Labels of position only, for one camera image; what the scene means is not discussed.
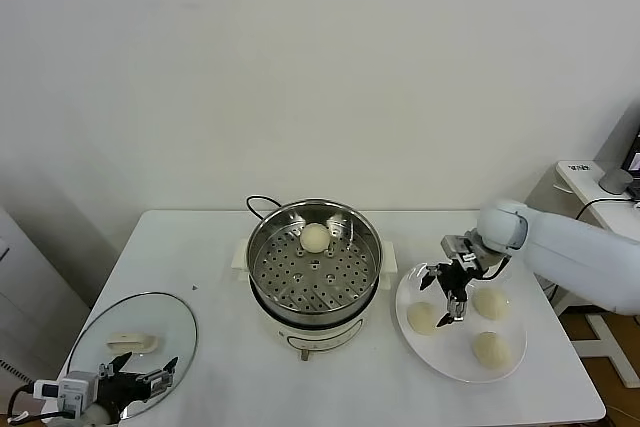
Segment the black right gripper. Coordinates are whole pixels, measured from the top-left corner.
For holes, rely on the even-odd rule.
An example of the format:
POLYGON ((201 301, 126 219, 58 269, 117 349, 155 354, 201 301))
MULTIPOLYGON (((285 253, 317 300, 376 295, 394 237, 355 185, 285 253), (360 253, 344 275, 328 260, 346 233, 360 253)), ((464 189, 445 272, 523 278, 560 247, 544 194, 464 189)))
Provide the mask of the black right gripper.
POLYGON ((420 290, 428 288, 439 276, 439 285, 444 295, 449 298, 447 301, 447 312, 436 324, 437 327, 444 327, 456 322, 462 322, 466 314, 467 284, 474 279, 483 277, 483 270, 478 264, 464 268, 458 261, 451 263, 441 263, 436 265, 426 265, 425 273, 421 279, 420 290))

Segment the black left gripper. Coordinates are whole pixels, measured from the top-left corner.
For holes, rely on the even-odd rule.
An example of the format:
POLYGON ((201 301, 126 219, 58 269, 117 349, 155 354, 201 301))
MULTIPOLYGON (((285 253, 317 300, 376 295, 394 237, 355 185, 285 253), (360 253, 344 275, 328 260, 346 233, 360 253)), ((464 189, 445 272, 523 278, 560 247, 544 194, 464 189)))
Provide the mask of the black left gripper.
POLYGON ((97 404, 110 417, 120 417, 131 403, 146 402, 150 394, 160 395, 173 385, 178 357, 173 357, 163 368, 145 374, 140 381, 138 373, 120 372, 131 356, 131 352, 126 352, 108 364, 99 365, 98 376, 105 378, 98 382, 97 404))

